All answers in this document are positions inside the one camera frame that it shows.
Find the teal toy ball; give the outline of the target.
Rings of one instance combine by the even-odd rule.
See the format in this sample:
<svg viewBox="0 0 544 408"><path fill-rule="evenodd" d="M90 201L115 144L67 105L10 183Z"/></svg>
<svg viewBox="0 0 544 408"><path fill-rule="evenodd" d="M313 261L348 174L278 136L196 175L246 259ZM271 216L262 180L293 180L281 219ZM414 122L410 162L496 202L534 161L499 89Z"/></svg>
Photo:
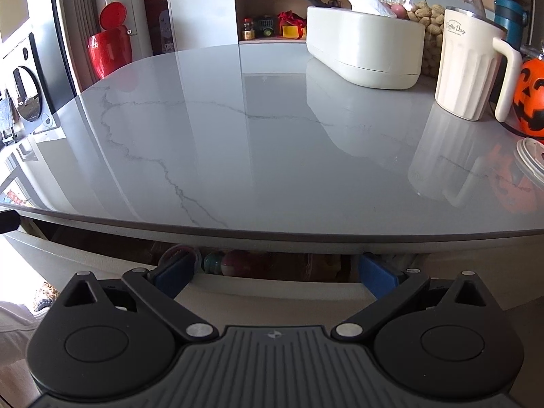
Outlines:
<svg viewBox="0 0 544 408"><path fill-rule="evenodd" d="M210 252L203 260L203 271L206 274L222 275L221 264L224 256L224 252Z"/></svg>

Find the pink toy ball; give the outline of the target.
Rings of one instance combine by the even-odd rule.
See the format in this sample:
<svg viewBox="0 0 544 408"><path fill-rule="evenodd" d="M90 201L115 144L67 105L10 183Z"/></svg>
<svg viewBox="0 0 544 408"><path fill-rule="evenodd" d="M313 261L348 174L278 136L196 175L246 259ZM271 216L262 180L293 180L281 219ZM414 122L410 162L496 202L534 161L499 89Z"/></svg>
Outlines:
<svg viewBox="0 0 544 408"><path fill-rule="evenodd" d="M252 273L252 256L245 251L227 252L220 263L221 273L225 276L249 277Z"/></svg>

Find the white round lid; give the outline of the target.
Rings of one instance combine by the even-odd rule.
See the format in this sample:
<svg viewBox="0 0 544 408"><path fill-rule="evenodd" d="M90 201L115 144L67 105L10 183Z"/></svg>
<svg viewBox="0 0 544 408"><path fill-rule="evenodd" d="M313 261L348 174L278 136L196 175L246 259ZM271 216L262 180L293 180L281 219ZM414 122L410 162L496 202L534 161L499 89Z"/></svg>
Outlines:
<svg viewBox="0 0 544 408"><path fill-rule="evenodd" d="M543 144L530 137L518 140L515 145L514 154L519 164L540 182L543 182L544 176L543 153Z"/></svg>

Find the orange pumpkin bucket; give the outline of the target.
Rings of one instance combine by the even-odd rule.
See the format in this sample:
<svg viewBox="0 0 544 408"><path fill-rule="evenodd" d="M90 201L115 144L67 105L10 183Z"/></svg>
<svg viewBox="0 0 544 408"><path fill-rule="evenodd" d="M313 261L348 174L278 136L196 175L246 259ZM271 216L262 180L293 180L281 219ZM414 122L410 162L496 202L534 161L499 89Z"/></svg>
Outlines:
<svg viewBox="0 0 544 408"><path fill-rule="evenodd" d="M543 139L543 45L534 57L524 62L514 91L514 114L521 131Z"/></svg>

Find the cream ribbed pitcher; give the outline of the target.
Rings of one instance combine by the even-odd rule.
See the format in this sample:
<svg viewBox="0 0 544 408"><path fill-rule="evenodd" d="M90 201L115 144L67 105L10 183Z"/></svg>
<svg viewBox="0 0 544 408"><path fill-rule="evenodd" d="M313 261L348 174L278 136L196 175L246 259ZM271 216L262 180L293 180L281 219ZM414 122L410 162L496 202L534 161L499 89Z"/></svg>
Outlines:
<svg viewBox="0 0 544 408"><path fill-rule="evenodd" d="M523 59L506 40L507 30L466 9L449 6L444 12L443 45L435 101L453 115L478 121L491 97L498 69L506 61L504 79L494 110L505 122Z"/></svg>

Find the white tissue box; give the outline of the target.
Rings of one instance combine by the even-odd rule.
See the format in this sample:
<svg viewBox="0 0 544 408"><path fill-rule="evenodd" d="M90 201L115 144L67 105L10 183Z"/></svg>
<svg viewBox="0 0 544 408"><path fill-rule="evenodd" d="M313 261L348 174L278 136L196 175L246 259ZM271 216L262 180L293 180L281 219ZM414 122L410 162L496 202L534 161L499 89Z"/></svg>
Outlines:
<svg viewBox="0 0 544 408"><path fill-rule="evenodd" d="M421 74L424 36L424 26L410 20L344 8L307 9L308 52L361 87L413 87Z"/></svg>

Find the small spice jar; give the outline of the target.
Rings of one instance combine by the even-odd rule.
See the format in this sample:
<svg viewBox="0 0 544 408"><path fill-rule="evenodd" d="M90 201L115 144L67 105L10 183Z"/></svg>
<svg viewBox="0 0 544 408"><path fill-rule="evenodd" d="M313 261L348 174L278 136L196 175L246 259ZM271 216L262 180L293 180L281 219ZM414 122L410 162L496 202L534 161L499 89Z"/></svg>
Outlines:
<svg viewBox="0 0 544 408"><path fill-rule="evenodd" d="M244 40L254 40L255 30L254 21L252 18L244 18L242 25L242 37Z"/></svg>

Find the red gift box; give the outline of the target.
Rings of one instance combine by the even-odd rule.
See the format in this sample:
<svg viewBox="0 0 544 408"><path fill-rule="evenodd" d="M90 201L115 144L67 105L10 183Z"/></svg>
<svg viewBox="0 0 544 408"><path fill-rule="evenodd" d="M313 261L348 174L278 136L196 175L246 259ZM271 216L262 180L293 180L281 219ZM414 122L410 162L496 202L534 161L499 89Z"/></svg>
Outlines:
<svg viewBox="0 0 544 408"><path fill-rule="evenodd" d="M292 40L306 38L307 21L292 11L280 12L277 16L281 37Z"/></svg>

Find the teal thermos bottle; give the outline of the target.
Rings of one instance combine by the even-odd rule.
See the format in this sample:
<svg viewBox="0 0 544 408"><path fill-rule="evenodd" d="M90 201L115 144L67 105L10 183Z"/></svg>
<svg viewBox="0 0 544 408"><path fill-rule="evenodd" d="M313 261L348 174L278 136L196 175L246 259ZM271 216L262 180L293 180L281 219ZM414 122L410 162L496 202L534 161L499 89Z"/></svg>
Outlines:
<svg viewBox="0 0 544 408"><path fill-rule="evenodd" d="M528 12L514 0L495 0L494 21L507 30L506 41L520 50Z"/></svg>

